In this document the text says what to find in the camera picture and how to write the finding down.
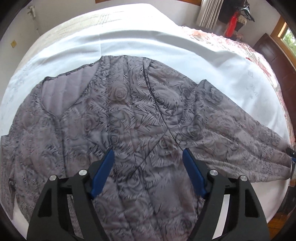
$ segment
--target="silver bolt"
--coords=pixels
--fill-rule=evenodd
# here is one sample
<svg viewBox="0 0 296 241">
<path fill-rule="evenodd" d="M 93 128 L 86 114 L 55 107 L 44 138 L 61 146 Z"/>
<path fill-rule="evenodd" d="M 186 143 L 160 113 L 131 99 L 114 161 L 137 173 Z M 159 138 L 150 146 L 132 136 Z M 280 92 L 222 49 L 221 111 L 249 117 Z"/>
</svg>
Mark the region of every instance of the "silver bolt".
<svg viewBox="0 0 296 241">
<path fill-rule="evenodd" d="M 248 180 L 248 178 L 246 176 L 241 176 L 240 179 L 243 181 L 243 182 L 246 182 Z"/>
<path fill-rule="evenodd" d="M 54 181 L 54 180 L 57 179 L 57 176 L 56 176 L 56 175 L 51 175 L 51 176 L 49 177 L 49 179 L 50 179 L 51 181 Z"/>
<path fill-rule="evenodd" d="M 212 169 L 212 170 L 210 170 L 210 174 L 211 174 L 212 176 L 217 176 L 217 175 L 218 175 L 218 171 L 215 170 L 215 169 Z"/>
<path fill-rule="evenodd" d="M 78 172 L 78 174 L 81 176 L 85 176 L 87 174 L 87 170 L 82 169 Z"/>
</svg>

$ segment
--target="blue gripper pad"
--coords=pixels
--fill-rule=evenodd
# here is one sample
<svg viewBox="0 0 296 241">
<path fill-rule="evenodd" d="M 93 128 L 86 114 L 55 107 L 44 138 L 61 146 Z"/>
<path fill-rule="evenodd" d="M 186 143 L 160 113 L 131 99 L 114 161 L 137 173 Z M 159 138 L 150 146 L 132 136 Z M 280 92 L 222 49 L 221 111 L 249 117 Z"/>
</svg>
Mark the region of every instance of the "blue gripper pad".
<svg viewBox="0 0 296 241">
<path fill-rule="evenodd" d="M 103 187 L 114 164 L 114 159 L 114 151 L 110 150 L 105 156 L 105 159 L 103 160 L 101 166 L 99 167 L 97 173 L 95 174 L 92 180 L 92 190 L 90 192 L 92 198 L 95 198 L 102 192 Z"/>
<path fill-rule="evenodd" d="M 183 151 L 183 163 L 192 182 L 195 194 L 204 198 L 207 194 L 204 177 L 186 149 Z"/>
</svg>

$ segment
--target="tree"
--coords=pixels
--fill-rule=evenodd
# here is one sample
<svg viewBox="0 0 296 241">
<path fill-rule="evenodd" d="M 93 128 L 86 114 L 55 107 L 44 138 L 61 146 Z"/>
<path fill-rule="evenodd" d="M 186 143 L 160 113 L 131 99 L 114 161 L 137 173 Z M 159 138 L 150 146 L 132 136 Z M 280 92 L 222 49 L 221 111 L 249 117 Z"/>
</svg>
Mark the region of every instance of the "tree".
<svg viewBox="0 0 296 241">
<path fill-rule="evenodd" d="M 288 28 L 284 37 L 282 38 L 285 44 L 291 49 L 291 51 L 296 55 L 296 38 Z"/>
</svg>

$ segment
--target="wall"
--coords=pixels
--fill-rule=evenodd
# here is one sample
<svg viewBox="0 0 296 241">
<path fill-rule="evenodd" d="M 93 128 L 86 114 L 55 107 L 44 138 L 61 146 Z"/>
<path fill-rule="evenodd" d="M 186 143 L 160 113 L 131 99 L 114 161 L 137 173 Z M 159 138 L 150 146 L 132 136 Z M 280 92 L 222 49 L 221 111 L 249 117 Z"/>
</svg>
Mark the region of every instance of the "wall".
<svg viewBox="0 0 296 241">
<path fill-rule="evenodd" d="M 248 21 L 239 33 L 244 35 L 244 42 L 251 47 L 265 34 L 271 34 L 274 30 L 280 14 L 265 0 L 248 0 L 250 12 L 256 22 Z"/>
<path fill-rule="evenodd" d="M 39 32 L 43 34 L 83 13 L 132 3 L 149 3 L 176 24 L 189 27 L 194 27 L 200 8 L 177 0 L 111 0 L 97 4 L 95 0 L 32 0 L 29 5 L 35 6 L 36 22 Z M 19 62 L 39 37 L 32 17 L 27 12 L 27 8 L 20 11 L 0 41 L 0 101 Z M 13 40 L 17 42 L 14 49 L 10 45 Z"/>
</svg>

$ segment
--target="rose pattern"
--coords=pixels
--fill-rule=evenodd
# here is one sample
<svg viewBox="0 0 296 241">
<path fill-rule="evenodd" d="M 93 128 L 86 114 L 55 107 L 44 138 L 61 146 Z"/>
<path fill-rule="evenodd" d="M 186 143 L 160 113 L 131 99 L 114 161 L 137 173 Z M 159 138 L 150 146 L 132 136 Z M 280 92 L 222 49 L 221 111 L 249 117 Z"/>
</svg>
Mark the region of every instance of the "rose pattern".
<svg viewBox="0 0 296 241">
<path fill-rule="evenodd" d="M 42 105 L 40 83 L 2 137 L 0 194 L 11 218 L 15 197 L 29 221 L 51 174 L 73 176 L 110 147 L 115 163 L 94 207 L 111 240 L 188 238 L 204 200 L 184 178 L 184 148 L 229 177 L 289 178 L 288 144 L 206 80 L 196 84 L 162 63 L 130 56 L 105 56 L 89 66 L 98 68 L 96 75 L 61 116 Z M 76 71 L 65 76 L 79 79 Z"/>
</svg>

